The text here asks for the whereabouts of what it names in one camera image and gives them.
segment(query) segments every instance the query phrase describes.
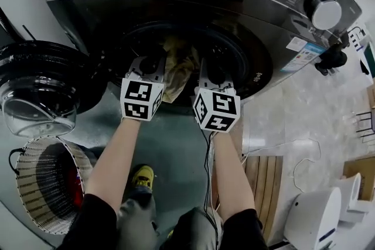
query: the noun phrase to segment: washing machine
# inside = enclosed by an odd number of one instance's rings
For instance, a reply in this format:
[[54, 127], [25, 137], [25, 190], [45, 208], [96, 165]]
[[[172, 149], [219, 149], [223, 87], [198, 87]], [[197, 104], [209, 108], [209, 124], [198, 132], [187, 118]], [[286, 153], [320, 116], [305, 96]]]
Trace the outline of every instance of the washing machine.
[[[46, 2], [81, 53], [95, 61], [105, 57], [115, 90], [136, 57], [163, 51], [172, 36], [187, 41], [198, 61], [206, 59], [217, 83], [229, 73], [244, 101], [322, 54], [362, 13], [355, 0]], [[192, 72], [173, 104], [190, 107], [198, 79], [199, 71]]]

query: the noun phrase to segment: control knob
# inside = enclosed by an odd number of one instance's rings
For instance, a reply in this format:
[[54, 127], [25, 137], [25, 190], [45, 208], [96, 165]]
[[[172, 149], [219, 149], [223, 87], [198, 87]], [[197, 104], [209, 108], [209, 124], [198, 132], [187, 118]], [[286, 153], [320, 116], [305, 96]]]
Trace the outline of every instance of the control knob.
[[342, 8], [337, 0], [305, 0], [304, 8], [317, 29], [333, 28], [341, 20]]

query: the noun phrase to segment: yellow garment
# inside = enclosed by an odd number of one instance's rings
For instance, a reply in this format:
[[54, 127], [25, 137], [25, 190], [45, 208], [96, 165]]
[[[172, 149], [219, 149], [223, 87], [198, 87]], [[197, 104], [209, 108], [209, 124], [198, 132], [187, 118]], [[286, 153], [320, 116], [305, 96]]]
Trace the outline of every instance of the yellow garment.
[[190, 79], [199, 69], [198, 55], [191, 43], [177, 36], [168, 36], [163, 48], [168, 52], [165, 63], [163, 101], [173, 103]]

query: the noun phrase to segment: black sleeve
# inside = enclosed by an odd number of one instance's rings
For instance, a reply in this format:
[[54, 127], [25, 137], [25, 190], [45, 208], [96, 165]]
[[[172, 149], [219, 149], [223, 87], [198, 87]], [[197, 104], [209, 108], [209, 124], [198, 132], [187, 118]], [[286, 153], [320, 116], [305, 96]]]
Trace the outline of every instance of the black sleeve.
[[112, 207], [97, 196], [86, 194], [81, 211], [58, 250], [115, 250], [116, 222], [117, 216]]
[[220, 250], [267, 250], [261, 230], [262, 223], [255, 210], [244, 210], [235, 214], [224, 223]]

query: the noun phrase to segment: basket handle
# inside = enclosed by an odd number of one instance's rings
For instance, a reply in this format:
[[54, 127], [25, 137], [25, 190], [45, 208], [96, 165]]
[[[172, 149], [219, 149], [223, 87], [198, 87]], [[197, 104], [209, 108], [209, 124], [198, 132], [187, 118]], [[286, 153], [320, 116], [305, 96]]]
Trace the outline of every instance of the basket handle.
[[25, 153], [25, 150], [23, 150], [22, 148], [18, 148], [18, 149], [14, 149], [14, 150], [12, 150], [12, 151], [9, 153], [8, 162], [9, 162], [9, 165], [10, 165], [11, 169], [13, 170], [13, 172], [14, 172], [16, 175], [19, 175], [19, 171], [16, 170], [16, 169], [12, 166], [12, 162], [11, 162], [11, 156], [12, 156], [14, 153], [16, 153], [16, 152], [19, 152], [19, 153], [24, 154], [24, 153]]

